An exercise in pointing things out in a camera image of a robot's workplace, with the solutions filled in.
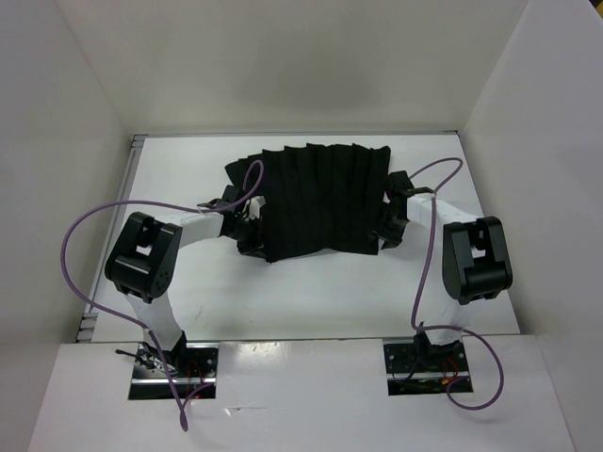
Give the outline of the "black skirt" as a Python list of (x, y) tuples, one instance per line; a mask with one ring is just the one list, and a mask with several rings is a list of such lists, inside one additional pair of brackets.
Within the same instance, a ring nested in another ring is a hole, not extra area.
[(390, 157), (387, 146), (308, 143), (229, 163), (231, 183), (257, 185), (266, 201), (255, 235), (238, 240), (238, 251), (269, 263), (320, 250), (377, 254)]

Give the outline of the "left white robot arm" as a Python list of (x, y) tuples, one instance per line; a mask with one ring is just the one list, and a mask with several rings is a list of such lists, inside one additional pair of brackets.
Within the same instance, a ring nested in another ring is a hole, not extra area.
[(187, 338), (178, 325), (168, 290), (180, 249), (206, 239), (228, 237), (244, 252), (261, 250), (263, 196), (245, 198), (234, 186), (224, 194), (236, 197), (235, 206), (216, 199), (195, 212), (152, 217), (131, 214), (105, 266), (106, 278), (132, 306), (142, 324), (143, 344), (156, 368), (177, 376), (187, 367)]

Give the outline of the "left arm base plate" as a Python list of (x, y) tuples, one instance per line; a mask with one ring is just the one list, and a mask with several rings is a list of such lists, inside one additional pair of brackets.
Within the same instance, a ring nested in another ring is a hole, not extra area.
[[(129, 400), (163, 400), (172, 398), (165, 369), (158, 357), (139, 343), (136, 353), (126, 352), (134, 359)], [(218, 343), (188, 343), (185, 362), (169, 370), (178, 396), (184, 401), (191, 399), (214, 399), (217, 391), (219, 362)]]

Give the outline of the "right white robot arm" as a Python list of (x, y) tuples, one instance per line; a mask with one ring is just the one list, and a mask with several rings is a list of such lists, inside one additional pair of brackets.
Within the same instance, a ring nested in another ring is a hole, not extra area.
[(441, 277), (448, 305), (436, 320), (420, 322), (418, 309), (411, 324), (426, 339), (413, 347), (417, 366), (433, 370), (446, 359), (445, 347), (460, 340), (469, 324), (470, 305), (495, 299), (510, 288), (513, 271), (502, 222), (477, 217), (437, 198), (428, 187), (416, 187), (406, 171), (385, 179), (382, 203), (373, 233), (384, 250), (399, 246), (409, 224), (429, 230), (428, 250), (441, 250)]

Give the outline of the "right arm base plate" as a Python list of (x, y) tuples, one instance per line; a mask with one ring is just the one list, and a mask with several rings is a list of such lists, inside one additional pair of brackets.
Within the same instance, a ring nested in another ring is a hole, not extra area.
[(444, 394), (451, 382), (453, 394), (473, 392), (464, 345), (460, 341), (421, 354), (418, 345), (409, 338), (384, 342), (383, 358), (389, 396)]

